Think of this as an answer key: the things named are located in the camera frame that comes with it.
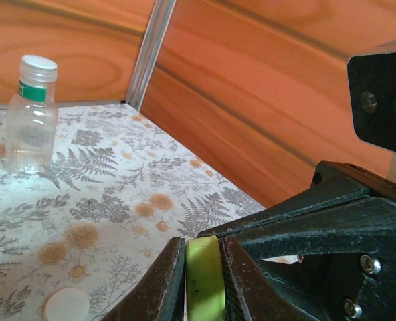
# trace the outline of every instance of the yellow-green object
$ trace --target yellow-green object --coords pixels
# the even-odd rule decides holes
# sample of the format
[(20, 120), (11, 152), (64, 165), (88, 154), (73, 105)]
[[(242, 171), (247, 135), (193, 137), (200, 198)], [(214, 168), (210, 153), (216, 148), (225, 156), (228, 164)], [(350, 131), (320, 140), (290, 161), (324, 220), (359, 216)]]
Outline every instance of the yellow-green object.
[(190, 239), (185, 251), (188, 321), (224, 321), (225, 282), (216, 236)]

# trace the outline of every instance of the green bottle label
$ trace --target green bottle label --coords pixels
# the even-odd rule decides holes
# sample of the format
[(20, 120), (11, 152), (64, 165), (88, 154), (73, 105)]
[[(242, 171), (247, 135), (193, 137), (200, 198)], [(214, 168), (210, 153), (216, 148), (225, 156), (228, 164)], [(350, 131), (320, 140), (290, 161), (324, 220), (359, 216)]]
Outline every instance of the green bottle label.
[(19, 81), (18, 94), (35, 102), (45, 102), (46, 88), (32, 87)]

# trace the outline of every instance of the wood grain wall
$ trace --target wood grain wall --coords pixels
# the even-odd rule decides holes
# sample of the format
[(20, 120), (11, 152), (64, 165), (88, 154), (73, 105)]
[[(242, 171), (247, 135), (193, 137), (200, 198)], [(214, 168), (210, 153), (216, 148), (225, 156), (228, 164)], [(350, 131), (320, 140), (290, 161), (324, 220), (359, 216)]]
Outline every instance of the wood grain wall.
[(142, 112), (266, 206), (321, 160), (387, 174), (355, 136), (351, 54), (396, 39), (396, 0), (177, 0)]
[(58, 63), (59, 101), (124, 99), (154, 2), (0, 1), (0, 103), (30, 53)]

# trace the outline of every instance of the plastic bottle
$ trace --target plastic bottle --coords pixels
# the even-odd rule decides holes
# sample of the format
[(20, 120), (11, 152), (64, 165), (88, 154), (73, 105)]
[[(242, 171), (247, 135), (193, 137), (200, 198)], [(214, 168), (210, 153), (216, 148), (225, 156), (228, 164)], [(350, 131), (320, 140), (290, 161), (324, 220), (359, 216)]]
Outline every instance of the plastic bottle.
[(6, 161), (14, 173), (46, 173), (51, 167), (58, 106), (54, 102), (57, 64), (25, 55), (19, 67), (18, 94), (8, 105)]

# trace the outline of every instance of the table surface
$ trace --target table surface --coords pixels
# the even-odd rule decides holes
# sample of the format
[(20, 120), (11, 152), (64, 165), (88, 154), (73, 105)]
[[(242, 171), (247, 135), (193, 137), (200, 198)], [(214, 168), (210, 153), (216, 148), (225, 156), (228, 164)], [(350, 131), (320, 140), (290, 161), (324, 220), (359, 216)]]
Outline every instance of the table surface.
[(45, 176), (5, 170), (4, 118), (0, 320), (41, 320), (47, 299), (72, 286), (88, 294), (85, 320), (99, 320), (170, 238), (262, 209), (128, 105), (60, 108)]

